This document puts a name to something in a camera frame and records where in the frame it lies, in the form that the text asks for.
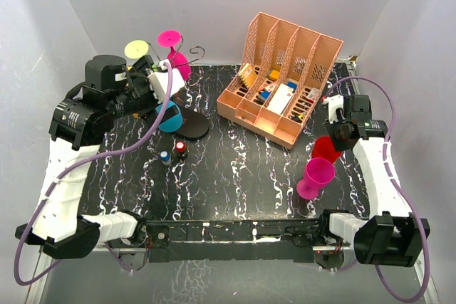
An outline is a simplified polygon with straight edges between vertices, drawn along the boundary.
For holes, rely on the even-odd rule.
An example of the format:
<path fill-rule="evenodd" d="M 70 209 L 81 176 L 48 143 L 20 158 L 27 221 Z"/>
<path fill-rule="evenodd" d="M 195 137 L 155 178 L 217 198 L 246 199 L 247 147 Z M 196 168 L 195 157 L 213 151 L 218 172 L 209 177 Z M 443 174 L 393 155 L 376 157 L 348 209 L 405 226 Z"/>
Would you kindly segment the blue wine glass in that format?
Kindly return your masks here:
<path fill-rule="evenodd" d="M 170 100 L 158 128 L 162 132 L 172 133 L 178 131 L 182 125 L 183 116 L 181 109 L 176 103 Z"/>

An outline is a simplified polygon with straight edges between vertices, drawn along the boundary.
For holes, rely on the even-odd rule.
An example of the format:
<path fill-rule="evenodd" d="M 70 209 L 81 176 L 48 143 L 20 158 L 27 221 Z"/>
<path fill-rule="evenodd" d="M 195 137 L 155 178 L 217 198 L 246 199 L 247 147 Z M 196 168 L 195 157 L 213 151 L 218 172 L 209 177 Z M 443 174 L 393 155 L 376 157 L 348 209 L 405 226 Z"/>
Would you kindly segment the red wine glass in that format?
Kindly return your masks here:
<path fill-rule="evenodd" d="M 336 151 L 331 138 L 329 136 L 323 136 L 315 141 L 311 157 L 323 158 L 334 164 L 341 154 L 342 152 Z"/>

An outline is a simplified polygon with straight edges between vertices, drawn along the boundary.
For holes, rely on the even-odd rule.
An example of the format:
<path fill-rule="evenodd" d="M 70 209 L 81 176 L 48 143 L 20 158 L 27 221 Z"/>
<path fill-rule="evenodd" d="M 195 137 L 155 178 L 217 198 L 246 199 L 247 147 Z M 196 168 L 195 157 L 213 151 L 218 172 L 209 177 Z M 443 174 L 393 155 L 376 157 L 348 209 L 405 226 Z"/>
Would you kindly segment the magenta wine glass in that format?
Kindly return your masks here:
<path fill-rule="evenodd" d="M 296 185 L 296 190 L 303 199 L 315 199 L 335 175 L 336 169 L 332 163 L 321 157 L 313 158 L 304 167 L 304 177 Z"/>
<path fill-rule="evenodd" d="M 190 77 L 191 68 L 189 66 L 188 59 L 180 52 L 183 44 L 183 37 L 181 33 L 176 30 L 163 31 L 157 37 L 157 43 L 159 46 L 170 49 L 170 52 L 167 55 L 168 61 L 170 62 L 172 68 L 178 69 L 182 79 L 187 81 Z"/>

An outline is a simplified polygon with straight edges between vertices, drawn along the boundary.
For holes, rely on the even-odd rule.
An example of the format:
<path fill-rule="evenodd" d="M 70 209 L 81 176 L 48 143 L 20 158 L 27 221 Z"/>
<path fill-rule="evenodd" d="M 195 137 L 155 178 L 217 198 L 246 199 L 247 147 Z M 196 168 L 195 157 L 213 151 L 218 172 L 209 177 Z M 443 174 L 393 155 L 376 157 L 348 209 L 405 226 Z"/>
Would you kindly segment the green wine glass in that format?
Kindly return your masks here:
<path fill-rule="evenodd" d="M 147 55 L 149 43 L 144 40 L 134 40 L 129 42 L 124 48 L 124 54 L 129 59 L 139 59 Z"/>

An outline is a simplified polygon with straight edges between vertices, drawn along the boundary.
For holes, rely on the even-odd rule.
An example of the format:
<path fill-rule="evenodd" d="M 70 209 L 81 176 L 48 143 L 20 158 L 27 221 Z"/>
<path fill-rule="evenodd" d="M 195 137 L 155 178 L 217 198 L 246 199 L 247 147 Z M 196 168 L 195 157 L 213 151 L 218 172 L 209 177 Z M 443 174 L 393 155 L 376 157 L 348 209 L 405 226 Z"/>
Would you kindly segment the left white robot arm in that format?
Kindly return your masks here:
<path fill-rule="evenodd" d="M 85 65 L 85 80 L 57 104 L 49 129 L 48 166 L 35 212 L 16 228 L 16 251 L 40 246 L 56 260 L 83 258 L 97 245 L 124 239 L 140 246 L 147 238 L 144 220 L 131 211 L 80 215 L 79 203 L 92 162 L 122 156 L 145 144 L 158 128 L 165 110 L 157 101 L 150 79 L 128 70 L 124 58 L 97 55 Z M 148 121 L 149 130 L 135 144 L 101 153 L 105 134 L 115 121 L 132 114 Z"/>

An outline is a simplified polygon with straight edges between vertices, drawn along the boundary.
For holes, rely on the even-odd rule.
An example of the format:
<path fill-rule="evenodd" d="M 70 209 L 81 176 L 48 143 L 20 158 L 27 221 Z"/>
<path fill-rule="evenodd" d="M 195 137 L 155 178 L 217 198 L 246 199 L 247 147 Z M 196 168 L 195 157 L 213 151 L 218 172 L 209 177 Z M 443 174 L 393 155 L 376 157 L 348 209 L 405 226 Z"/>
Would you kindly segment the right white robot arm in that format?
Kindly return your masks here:
<path fill-rule="evenodd" d="M 416 219 L 399 193 L 391 158 L 385 141 L 386 123 L 372 118 L 366 95 L 325 97 L 328 111 L 325 127 L 338 152 L 351 151 L 363 174 L 369 200 L 369 218 L 359 219 L 347 210 L 326 209 L 320 215 L 318 238 L 332 245 L 343 240 L 354 249 L 361 264 L 411 267 L 423 244 L 418 226 L 430 233 L 427 219 Z"/>

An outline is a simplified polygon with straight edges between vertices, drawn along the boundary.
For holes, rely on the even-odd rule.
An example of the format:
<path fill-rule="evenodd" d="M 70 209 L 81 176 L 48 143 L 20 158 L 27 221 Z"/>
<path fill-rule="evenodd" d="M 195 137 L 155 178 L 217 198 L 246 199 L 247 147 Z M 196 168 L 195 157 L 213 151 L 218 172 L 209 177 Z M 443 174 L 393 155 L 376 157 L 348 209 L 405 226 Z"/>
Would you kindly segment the metal wine glass rack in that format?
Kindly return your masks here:
<path fill-rule="evenodd" d="M 161 104 L 158 103 L 158 106 L 154 110 L 154 116 L 158 116 L 160 113 L 163 102 Z M 186 140 L 198 140 L 203 138 L 209 131 L 209 120 L 199 112 L 195 112 L 194 110 L 190 110 L 179 104 L 177 105 L 181 109 L 183 125 L 178 131 L 172 133 L 175 133 Z"/>

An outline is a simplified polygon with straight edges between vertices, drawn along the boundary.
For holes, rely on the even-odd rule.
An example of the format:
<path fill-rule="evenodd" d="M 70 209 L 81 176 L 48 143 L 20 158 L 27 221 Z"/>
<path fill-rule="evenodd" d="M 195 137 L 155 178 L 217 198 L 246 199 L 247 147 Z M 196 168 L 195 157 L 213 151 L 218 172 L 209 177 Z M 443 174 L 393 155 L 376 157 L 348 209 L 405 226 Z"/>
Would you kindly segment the red capped small bottle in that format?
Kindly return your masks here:
<path fill-rule="evenodd" d="M 184 141 L 177 141 L 175 143 L 175 150 L 177 152 L 178 157 L 181 160 L 184 160 L 188 156 L 188 150 L 187 150 L 187 145 Z"/>

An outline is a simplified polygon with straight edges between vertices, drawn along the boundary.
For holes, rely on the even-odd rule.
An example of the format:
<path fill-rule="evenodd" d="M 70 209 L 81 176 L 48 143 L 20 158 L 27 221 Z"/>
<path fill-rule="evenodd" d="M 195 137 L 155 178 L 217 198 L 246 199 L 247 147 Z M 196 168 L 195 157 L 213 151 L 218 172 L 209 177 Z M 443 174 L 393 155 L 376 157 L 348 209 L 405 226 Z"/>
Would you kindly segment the blue capped small bottle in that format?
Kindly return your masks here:
<path fill-rule="evenodd" d="M 166 166 L 171 165 L 171 163 L 172 163 L 171 156 L 168 151 L 161 151 L 160 159 L 161 159 L 161 162 Z"/>

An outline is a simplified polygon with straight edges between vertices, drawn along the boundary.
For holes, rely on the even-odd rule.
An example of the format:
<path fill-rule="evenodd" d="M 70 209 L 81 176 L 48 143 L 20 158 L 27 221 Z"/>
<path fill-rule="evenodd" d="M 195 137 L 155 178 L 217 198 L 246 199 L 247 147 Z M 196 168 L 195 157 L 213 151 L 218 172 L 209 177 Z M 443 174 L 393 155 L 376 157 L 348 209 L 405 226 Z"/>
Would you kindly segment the white card box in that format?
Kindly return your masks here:
<path fill-rule="evenodd" d="M 294 89 L 288 85 L 281 84 L 277 91 L 274 93 L 270 103 L 267 106 L 267 109 L 271 112 L 281 115 L 286 106 L 289 104 L 290 100 L 293 98 Z"/>

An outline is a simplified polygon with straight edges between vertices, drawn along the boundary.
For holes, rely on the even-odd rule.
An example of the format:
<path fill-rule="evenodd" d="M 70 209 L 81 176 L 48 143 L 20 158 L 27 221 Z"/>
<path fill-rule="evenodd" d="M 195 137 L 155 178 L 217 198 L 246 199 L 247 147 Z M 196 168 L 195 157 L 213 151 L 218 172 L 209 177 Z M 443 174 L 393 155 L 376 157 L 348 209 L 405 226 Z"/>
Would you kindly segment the yellow spiral notebook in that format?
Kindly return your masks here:
<path fill-rule="evenodd" d="M 250 64 L 246 63 L 241 70 L 238 73 L 243 85 L 247 88 L 250 89 L 254 83 L 257 80 L 258 73 L 255 69 L 255 67 Z"/>

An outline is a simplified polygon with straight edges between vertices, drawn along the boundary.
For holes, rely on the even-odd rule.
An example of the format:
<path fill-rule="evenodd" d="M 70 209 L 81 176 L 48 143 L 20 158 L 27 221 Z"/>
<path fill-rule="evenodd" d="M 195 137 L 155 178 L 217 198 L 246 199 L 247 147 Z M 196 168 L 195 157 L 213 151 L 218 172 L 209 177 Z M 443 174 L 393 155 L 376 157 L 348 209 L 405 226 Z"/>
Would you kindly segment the pink desk file organizer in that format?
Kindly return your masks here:
<path fill-rule="evenodd" d="M 217 111 L 291 149 L 310 118 L 343 41 L 258 13 L 249 25 L 238 73 Z"/>

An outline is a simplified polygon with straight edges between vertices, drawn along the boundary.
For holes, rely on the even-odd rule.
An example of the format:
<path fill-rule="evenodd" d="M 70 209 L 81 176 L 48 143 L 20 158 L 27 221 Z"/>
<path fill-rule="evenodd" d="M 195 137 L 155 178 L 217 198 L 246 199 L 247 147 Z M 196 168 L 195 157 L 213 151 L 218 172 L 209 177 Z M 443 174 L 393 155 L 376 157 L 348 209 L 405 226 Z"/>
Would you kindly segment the blue eraser block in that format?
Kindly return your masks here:
<path fill-rule="evenodd" d="M 264 90 L 264 91 L 260 92 L 256 98 L 261 103 L 265 103 L 269 96 L 270 96 L 270 92 L 267 90 Z"/>

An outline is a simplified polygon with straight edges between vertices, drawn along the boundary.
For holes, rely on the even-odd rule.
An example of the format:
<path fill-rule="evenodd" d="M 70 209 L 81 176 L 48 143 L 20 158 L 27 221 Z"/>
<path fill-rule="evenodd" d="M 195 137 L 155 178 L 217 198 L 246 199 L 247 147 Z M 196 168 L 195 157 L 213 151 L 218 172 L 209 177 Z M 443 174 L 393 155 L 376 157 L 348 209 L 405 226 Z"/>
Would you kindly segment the orange sponge block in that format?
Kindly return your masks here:
<path fill-rule="evenodd" d="M 279 76 L 280 76 L 280 72 L 277 71 L 277 70 L 270 70 L 269 71 L 269 74 L 267 76 L 267 78 L 273 82 L 277 81 L 279 79 Z"/>

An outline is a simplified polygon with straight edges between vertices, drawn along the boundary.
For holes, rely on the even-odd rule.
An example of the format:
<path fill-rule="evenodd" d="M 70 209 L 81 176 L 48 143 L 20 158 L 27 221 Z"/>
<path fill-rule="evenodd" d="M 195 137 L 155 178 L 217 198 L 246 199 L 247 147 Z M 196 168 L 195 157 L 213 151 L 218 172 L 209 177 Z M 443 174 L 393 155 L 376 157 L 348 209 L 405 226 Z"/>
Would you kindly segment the aluminium frame rail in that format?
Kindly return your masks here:
<path fill-rule="evenodd" d="M 64 261 L 32 303 L 393 303 L 372 266 L 285 243 L 170 243 Z"/>

